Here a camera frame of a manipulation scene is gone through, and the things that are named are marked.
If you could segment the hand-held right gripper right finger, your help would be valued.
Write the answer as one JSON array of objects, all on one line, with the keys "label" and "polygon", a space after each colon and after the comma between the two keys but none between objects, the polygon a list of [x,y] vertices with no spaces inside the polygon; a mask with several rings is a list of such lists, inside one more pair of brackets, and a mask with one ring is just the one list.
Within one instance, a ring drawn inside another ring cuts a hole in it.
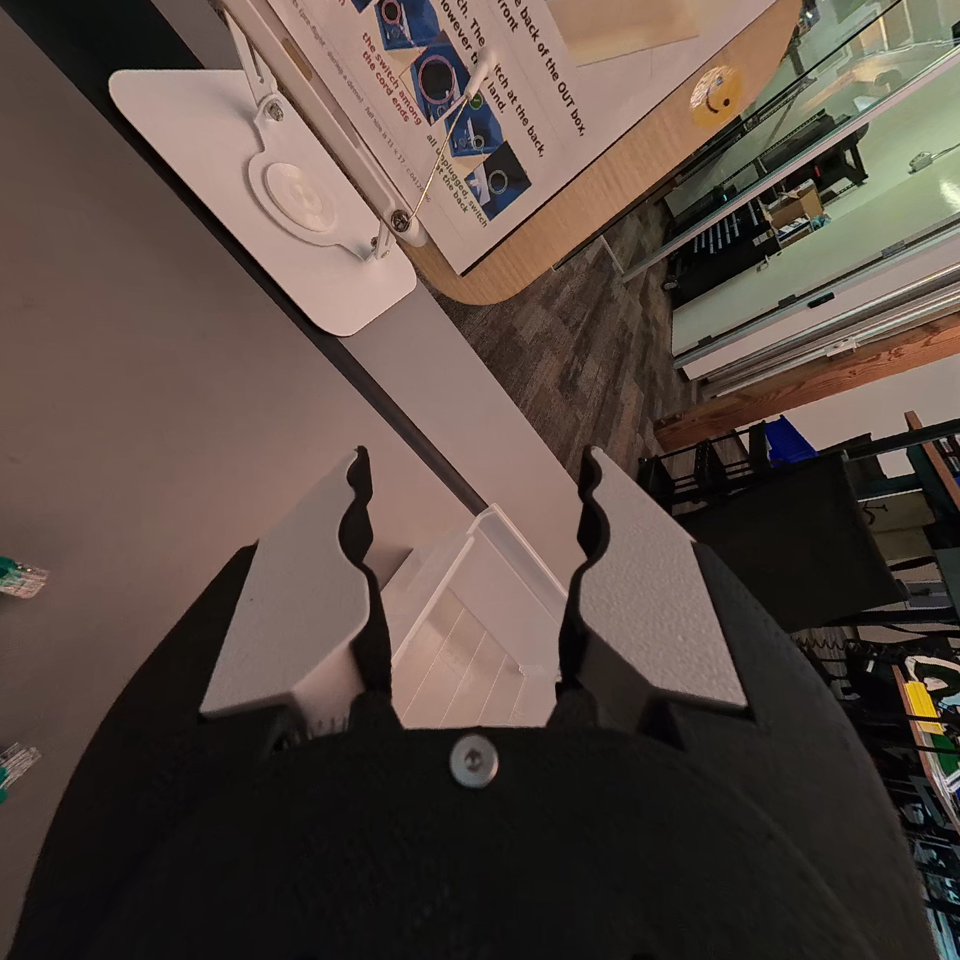
[{"label": "hand-held right gripper right finger", "polygon": [[556,706],[580,723],[654,729],[668,705],[734,717],[749,702],[693,538],[599,446],[582,451]]}]

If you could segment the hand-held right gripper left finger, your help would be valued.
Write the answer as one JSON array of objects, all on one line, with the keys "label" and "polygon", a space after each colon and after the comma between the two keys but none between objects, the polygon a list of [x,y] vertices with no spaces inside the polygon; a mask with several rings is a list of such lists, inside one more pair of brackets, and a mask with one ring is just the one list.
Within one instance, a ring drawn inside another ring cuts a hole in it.
[{"label": "hand-held right gripper left finger", "polygon": [[346,721],[361,694],[391,695],[390,630],[366,563],[372,497],[358,446],[258,541],[201,716],[283,707]]}]

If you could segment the clear plastic bin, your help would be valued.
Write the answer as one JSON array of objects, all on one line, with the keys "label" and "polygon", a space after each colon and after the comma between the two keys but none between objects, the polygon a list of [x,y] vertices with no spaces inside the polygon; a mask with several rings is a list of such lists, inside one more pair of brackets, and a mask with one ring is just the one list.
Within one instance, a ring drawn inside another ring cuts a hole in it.
[{"label": "clear plastic bin", "polygon": [[546,725],[568,592],[498,505],[414,548],[381,598],[405,728]]}]

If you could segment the black fabric chair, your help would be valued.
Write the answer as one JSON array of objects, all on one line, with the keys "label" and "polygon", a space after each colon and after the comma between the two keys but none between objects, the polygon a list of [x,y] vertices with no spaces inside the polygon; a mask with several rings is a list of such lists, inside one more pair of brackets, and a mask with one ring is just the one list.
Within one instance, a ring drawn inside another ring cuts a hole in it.
[{"label": "black fabric chair", "polygon": [[840,452],[773,469],[677,516],[788,634],[904,600]]}]

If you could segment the blue storage bin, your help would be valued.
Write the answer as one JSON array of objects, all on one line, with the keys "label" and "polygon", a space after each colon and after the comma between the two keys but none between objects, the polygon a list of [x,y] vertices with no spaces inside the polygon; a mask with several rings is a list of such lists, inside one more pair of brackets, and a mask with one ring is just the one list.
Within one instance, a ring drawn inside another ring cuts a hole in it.
[{"label": "blue storage bin", "polygon": [[764,423],[764,435],[772,467],[797,464],[819,456],[818,450],[783,414]]}]

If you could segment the yellow smiley sticker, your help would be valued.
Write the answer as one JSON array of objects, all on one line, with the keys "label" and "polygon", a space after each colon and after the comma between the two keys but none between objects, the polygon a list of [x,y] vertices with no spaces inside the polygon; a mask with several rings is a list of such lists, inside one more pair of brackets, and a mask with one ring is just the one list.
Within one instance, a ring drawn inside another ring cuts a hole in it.
[{"label": "yellow smiley sticker", "polygon": [[740,71],[730,65],[706,70],[689,97],[689,112],[694,123],[719,130],[738,116],[742,93]]}]

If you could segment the printed instruction poster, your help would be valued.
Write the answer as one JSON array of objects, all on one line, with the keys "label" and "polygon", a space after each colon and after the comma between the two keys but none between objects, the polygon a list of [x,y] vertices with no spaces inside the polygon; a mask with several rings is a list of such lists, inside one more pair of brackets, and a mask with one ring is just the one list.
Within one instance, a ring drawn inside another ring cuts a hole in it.
[{"label": "printed instruction poster", "polygon": [[269,4],[458,275],[770,5]]}]

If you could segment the wooden post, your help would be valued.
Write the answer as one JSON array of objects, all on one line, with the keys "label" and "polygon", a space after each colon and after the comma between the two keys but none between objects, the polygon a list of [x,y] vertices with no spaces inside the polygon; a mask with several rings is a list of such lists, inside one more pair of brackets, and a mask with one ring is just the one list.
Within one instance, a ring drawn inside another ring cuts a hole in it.
[{"label": "wooden post", "polygon": [[654,438],[677,451],[812,402],[905,374],[959,353],[959,313],[932,318],[904,332],[782,373],[670,414],[654,423]]}]

